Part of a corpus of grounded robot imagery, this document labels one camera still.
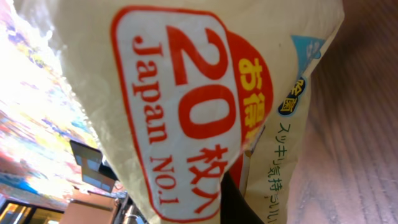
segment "blue label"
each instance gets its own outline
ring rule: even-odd
[[[25,180],[25,177],[0,173],[0,184],[6,184],[10,187],[26,190],[36,195],[39,194],[38,191],[36,191],[29,185],[29,183]]]
[[[299,79],[312,59],[320,59],[321,52],[319,51],[325,40],[314,38],[314,37],[303,37],[298,35],[292,35],[293,43],[296,47],[298,57],[298,74]]]

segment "black object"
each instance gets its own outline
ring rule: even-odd
[[[70,146],[76,163],[81,166],[82,181],[111,193],[118,178],[111,168],[102,164],[101,151],[73,140]]]
[[[221,224],[264,224],[243,199],[229,172],[221,182]]]

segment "colorful product display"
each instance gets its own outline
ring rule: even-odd
[[[81,180],[69,140],[97,148],[95,133],[70,96],[56,57],[41,47],[45,37],[35,39],[28,23],[2,10],[0,194],[60,210],[73,186],[109,195]],[[116,188],[123,191],[121,184]]]

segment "plastic bag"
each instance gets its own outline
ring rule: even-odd
[[[310,79],[302,77],[277,112],[269,116],[264,133],[251,152],[244,198],[264,223],[287,221],[289,182],[302,150],[310,95]]]
[[[29,0],[21,14],[51,33],[98,144],[150,223],[220,222],[223,173],[344,17],[336,0]]]

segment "wooden surface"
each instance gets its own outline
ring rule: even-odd
[[[398,223],[398,0],[345,11],[313,73],[289,223]]]

